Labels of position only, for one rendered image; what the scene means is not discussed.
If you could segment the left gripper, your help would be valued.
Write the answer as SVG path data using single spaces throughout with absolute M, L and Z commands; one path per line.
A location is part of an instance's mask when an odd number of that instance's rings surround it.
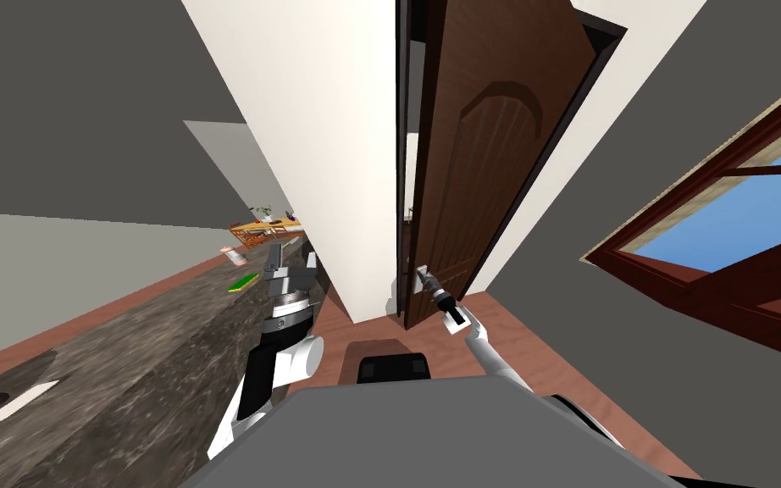
M 269 248 L 266 266 L 263 268 L 263 280 L 268 283 L 268 294 L 272 298 L 291 293 L 309 293 L 318 273 L 318 257 L 315 251 L 306 256 L 306 266 L 281 266 L 283 244 L 274 243 Z

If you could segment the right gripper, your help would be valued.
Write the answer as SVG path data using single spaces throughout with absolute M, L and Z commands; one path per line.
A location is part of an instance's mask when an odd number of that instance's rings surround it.
M 438 279 L 428 271 L 428 267 L 418 267 L 417 273 L 421 275 L 424 281 L 424 289 L 422 291 L 426 291 L 433 302 L 442 300 L 446 290 L 442 288 Z

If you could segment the orange wooden table with plant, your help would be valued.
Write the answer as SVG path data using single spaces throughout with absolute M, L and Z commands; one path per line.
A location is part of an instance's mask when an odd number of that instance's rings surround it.
M 285 216 L 276 219 L 272 215 L 272 208 L 251 208 L 263 214 L 260 220 L 254 220 L 249 224 L 236 223 L 230 226 L 230 233 L 247 249 L 253 249 L 268 240 L 278 240 L 289 237 L 305 236 L 306 232 L 291 211 L 286 210 Z

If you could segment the brown wooden door leaf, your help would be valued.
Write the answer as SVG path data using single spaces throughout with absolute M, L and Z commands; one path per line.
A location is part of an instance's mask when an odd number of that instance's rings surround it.
M 571 0 L 418 0 L 426 9 L 404 326 L 435 312 L 425 267 L 461 299 L 595 49 Z

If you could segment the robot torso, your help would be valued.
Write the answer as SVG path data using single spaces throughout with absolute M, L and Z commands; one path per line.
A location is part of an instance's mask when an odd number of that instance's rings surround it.
M 684 488 L 500 375 L 297 391 L 180 488 Z

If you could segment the brown framed window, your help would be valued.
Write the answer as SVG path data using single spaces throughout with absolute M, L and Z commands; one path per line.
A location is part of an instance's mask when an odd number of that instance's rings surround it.
M 781 352 L 781 98 L 584 262 L 666 308 Z

